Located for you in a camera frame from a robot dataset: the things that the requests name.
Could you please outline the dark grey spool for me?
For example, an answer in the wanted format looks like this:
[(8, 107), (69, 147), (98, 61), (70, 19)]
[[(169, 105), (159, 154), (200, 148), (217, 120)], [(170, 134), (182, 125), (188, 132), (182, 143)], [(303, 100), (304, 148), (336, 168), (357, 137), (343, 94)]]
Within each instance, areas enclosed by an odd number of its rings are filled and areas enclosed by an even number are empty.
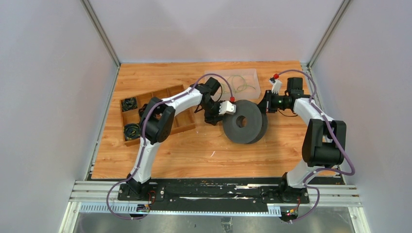
[(268, 118), (257, 104), (249, 100), (235, 102), (236, 112), (223, 119), (223, 131), (226, 137), (237, 144), (258, 142), (267, 132)]

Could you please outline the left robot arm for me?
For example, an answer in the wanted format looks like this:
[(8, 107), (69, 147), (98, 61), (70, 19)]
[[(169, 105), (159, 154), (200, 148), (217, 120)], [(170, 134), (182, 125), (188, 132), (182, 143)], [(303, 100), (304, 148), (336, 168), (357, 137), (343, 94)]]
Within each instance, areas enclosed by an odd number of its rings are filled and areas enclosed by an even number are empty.
[(216, 125), (223, 120), (220, 108), (222, 100), (214, 101), (212, 96), (221, 88), (218, 74), (211, 73), (205, 83), (196, 81), (186, 90), (171, 97), (153, 97), (140, 118), (140, 146), (136, 162), (125, 182), (130, 194), (136, 200), (144, 200), (149, 194), (149, 180), (157, 151), (171, 134), (174, 118), (194, 106), (204, 111), (205, 123)]

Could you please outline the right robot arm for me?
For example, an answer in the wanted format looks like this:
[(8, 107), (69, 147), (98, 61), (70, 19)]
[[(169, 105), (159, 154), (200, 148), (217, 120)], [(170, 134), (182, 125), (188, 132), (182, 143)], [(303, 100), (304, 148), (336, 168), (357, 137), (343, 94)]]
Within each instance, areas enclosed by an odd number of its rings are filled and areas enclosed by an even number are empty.
[(288, 78), (284, 95), (279, 93), (282, 82), (277, 74), (270, 78), (270, 82), (272, 89), (265, 92), (257, 105), (259, 110), (267, 114), (290, 109), (307, 125), (302, 160), (282, 176), (277, 192), (283, 202), (291, 202), (320, 169), (331, 170), (343, 162), (346, 124), (327, 116), (313, 98), (304, 93), (302, 78)]

